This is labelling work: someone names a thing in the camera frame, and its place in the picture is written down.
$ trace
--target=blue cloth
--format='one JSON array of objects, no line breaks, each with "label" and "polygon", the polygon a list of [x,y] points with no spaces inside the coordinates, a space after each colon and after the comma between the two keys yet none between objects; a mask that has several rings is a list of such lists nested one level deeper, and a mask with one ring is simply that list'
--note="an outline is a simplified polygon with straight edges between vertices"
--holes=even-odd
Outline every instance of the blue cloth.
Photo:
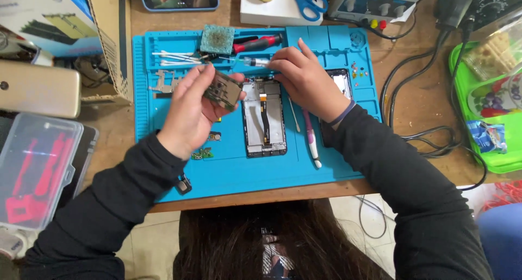
[{"label": "blue cloth", "polygon": [[488,210],[477,225],[495,279],[522,279],[522,203]]}]

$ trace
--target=left hand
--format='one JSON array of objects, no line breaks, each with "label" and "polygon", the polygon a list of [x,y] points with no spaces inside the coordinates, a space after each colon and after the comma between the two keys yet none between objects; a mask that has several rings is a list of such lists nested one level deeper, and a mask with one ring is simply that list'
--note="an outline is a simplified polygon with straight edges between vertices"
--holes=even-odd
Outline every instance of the left hand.
[{"label": "left hand", "polygon": [[[205,143],[212,124],[230,113],[203,97],[215,73],[216,69],[212,64],[196,66],[173,91],[169,113],[163,129],[158,133],[158,140],[178,158],[188,160]],[[231,74],[230,77],[239,82],[244,79],[241,73]],[[245,96],[246,93],[242,91],[240,100]]]}]

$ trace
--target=soldering sponge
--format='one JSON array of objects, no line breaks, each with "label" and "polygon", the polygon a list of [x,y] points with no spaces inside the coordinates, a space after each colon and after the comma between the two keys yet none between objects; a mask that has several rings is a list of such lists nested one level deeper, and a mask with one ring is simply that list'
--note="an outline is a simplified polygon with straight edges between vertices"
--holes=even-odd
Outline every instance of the soldering sponge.
[{"label": "soldering sponge", "polygon": [[205,25],[205,29],[203,29],[199,50],[213,54],[230,55],[232,54],[233,41],[233,27],[207,24]]}]

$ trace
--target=right hand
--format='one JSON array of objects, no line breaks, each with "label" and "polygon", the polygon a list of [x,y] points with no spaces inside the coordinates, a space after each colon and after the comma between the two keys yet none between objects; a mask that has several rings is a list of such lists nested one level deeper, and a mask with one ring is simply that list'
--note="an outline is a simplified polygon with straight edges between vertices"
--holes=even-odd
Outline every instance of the right hand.
[{"label": "right hand", "polygon": [[334,80],[323,69],[315,54],[304,44],[278,50],[268,68],[280,71],[274,78],[283,84],[294,102],[330,123],[349,106]]}]

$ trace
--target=blue scissors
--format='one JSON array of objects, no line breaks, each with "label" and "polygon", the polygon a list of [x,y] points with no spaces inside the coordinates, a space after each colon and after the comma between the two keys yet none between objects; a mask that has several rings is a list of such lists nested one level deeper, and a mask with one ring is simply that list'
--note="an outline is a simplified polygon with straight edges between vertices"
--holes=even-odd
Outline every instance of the blue scissors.
[{"label": "blue scissors", "polygon": [[[301,11],[301,15],[303,15],[304,19],[306,19],[308,21],[317,21],[321,17],[320,13],[324,13],[328,9],[328,1],[327,0],[322,0],[322,1],[324,3],[324,8],[317,6],[314,3],[314,0],[296,0],[296,3],[297,3],[297,8],[299,8],[299,11]],[[310,9],[315,14],[315,17],[307,16],[304,13],[304,10],[306,8]]]}]

